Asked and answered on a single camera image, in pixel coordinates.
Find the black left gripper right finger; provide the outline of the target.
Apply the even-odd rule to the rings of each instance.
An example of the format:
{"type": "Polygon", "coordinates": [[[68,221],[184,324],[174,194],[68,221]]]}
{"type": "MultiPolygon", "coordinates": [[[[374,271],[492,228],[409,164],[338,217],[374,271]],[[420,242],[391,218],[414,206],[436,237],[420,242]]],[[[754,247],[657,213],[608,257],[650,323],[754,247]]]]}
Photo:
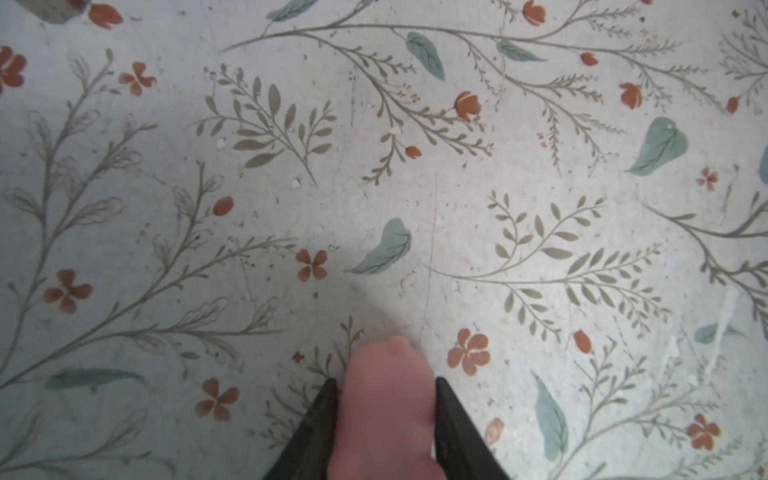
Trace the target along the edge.
{"type": "Polygon", "coordinates": [[[436,378],[435,455],[448,480],[509,480],[456,393],[436,378]]]}

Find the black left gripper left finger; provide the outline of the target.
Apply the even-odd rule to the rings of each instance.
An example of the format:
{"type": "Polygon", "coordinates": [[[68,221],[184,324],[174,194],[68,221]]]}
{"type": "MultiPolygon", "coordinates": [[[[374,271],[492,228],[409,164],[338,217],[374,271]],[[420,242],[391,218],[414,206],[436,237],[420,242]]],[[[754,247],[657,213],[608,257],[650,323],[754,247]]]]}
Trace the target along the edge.
{"type": "Polygon", "coordinates": [[[337,381],[328,379],[264,480],[326,480],[335,443],[337,381]]]}

